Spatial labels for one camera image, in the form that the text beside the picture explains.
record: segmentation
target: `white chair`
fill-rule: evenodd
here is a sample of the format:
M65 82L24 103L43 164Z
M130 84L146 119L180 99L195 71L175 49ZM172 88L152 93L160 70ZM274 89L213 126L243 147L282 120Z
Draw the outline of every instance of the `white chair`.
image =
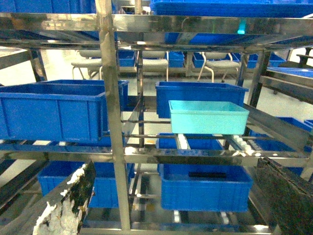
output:
M168 51L143 51L142 67L144 71L166 70L166 81L168 82Z
M227 74L228 69L236 69L238 72L238 68L240 67L240 63L234 62L233 57L230 53L223 53L223 52L201 52L202 57L204 59L204 63L202 65L200 74L198 76L197 81L199 82L203 69L207 69L212 74L212 82L214 82L214 71L213 69L225 69L225 73L222 78L222 82ZM230 60L224 60L226 56L229 56Z
M86 68L88 70L89 79L92 79L100 71L101 66L102 66L101 51L100 50L80 50L79 54L83 58L78 59L71 63L71 65L73 66L73 69L72 69L73 79L74 79L75 68L78 68L83 79L85 78L81 71L81 68Z

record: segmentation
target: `blue tray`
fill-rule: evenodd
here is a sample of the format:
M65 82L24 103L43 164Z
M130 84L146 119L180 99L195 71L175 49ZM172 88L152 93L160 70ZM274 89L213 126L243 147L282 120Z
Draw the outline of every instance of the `blue tray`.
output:
M186 136L192 149L223 149L218 140L188 138L200 135ZM161 138L157 140L156 147L176 148L176 142L174 139ZM223 172L226 173L226 178L191 178L189 172ZM161 164L159 173L162 179L161 206L166 210L247 211L253 180L241 166Z
M151 0L156 15L301 18L313 12L307 0Z
M313 78L313 69L299 69L299 68L268 68L270 71L283 72L292 75L311 77Z
M312 127L307 125L306 123L303 123L295 118L292 117L278 117L279 119L288 122L294 126L297 126L299 128L302 128L303 130L306 131L311 131ZM268 135L266 134L259 134L254 131L250 131L251 136L257 136L257 137L267 137ZM271 140L255 140L254 141L261 149L265 151L290 151L294 152L294 150L284 143L280 141L271 141ZM312 149L308 146L305 146L304 151L306 152L311 152ZM297 175L301 175L303 168L302 167L288 167L289 170L294 172Z
M241 54L239 53L234 53L235 56L238 58L238 60L240 61L241 59ZM258 54L252 54L249 57L249 61L248 61L248 68L249 69L254 69L256 67L256 63L258 62ZM269 59L269 67L278 67L281 63L285 62L286 60L279 57L278 55L275 55L274 53L272 53L270 55L270 59Z
M170 100L173 133L242 135L249 111L232 102Z
M157 82L156 113L170 118L169 100L229 101L243 106L248 89L226 83Z
M34 84L68 84L68 85L99 85L104 87L103 80L54 80ZM121 111L125 111L128 105L128 84L129 81L118 81L119 102Z
M234 62L240 62L240 60L235 56L235 54L232 53L231 56L233 57ZM225 57L225 60L230 60L229 55ZM203 57L199 52L194 52L192 61L194 63L195 68L201 68L204 62Z
M0 100L0 139L97 143L108 130L101 86L7 86Z
M38 175L43 196L57 187L67 176L78 169L83 162L52 161ZM95 195L92 197L91 208L117 208L117 190L113 163L94 163L96 178L94 181ZM127 164L128 182L134 177L134 164Z
M120 50L118 52L118 59L121 67L134 67L136 52L133 50Z
M170 68L182 68L184 67L185 56L181 51L169 52L169 67Z

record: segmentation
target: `light blue plastic tray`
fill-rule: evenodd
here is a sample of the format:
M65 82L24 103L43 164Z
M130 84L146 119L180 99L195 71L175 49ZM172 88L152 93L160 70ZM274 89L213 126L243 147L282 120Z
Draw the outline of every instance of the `light blue plastic tray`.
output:
M170 100L172 132L242 135L249 111L231 102Z

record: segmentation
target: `metal shelf frame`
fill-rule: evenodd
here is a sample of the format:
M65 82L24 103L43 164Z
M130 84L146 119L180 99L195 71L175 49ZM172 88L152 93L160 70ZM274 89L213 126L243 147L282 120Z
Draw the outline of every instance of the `metal shelf frame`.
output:
M302 177L309 180L313 172L313 156L303 152L305 145L312 146L313 136L295 126L287 124L278 118L265 114L256 109L262 86L267 86L286 94L301 98L311 103L312 85L305 78L294 76L282 76L279 73L267 71L267 64L271 51L293 49L297 47L309 47L313 45L313 19L276 19L276 18L232 18L232 17L189 17L189 16L153 16L141 15L141 0L134 3L136 15L113 15L111 0L96 0L97 14L18 14L0 13L0 30L26 30L39 35L53 36L55 31L99 31L99 41L88 37L71 34L71 38L43 40L14 38L1 39L0 45L7 47L20 47L32 49L97 49L102 52L103 75L107 94L109 127L111 132L111 148L103 147L78 147L75 145L58 146L34 145L34 141L5 141L0 144L0 159L34 159L37 161L88 161L113 162L118 201L120 222L103 222L99 226L89 226L82 230L82 234L221 234L221 235L270 235L274 234L275 221L270 214L270 209L264 203L266 200L260 195L260 189L255 184L250 194L251 211L254 211L258 221L264 224L231 226L230 231L225 224L213 226L205 224L184 223L186 211L175 212L180 217L181 223L155 223L146 221L132 221L134 213L134 199L141 200L134 193L129 193L131 188L127 183L125 163L137 163L137 173L131 190L141 187L139 179L143 172L141 164L205 164L205 165L242 165L249 167L253 177L253 167L261 157L269 157L284 166L304 167ZM239 26L245 22L245 35L237 40L219 45L190 45L190 40L197 33L238 34ZM114 40L117 32L119 42ZM166 33L179 33L178 40L174 44L168 44L164 40ZM118 95L118 66L116 63L116 50L139 50L137 73L137 96L130 100L133 102L133 112L128 120L121 120ZM156 109L156 98L145 96L143 90L142 51L143 50L182 50L188 51L226 51L241 52L242 67L236 83L242 86L248 55L259 53L256 71L253 75L251 92L248 99L249 123L247 131L255 127L262 128L276 140L282 141L297 152L272 152L255 151L249 154L231 139L229 136L212 137L224 139L226 149L216 150L181 150L181 149L155 149L145 145L145 138L159 138L160 136L146 135L145 124L167 123L166 121L146 121L145 112L153 112ZM297 87L296 92L290 90L290 86ZM136 124L139 124L139 134L132 132ZM139 138L139 144L123 147L122 137ZM255 139L244 137L249 141ZM235 150L228 150L229 144ZM152 195L142 194L143 198L155 198ZM232 213L226 215L230 220L236 221Z

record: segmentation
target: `crate handle slot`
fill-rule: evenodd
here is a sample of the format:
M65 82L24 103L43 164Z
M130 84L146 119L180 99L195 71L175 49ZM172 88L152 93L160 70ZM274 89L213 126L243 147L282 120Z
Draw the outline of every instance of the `crate handle slot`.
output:
M226 178L226 173L223 172L189 172L189 177L199 178Z

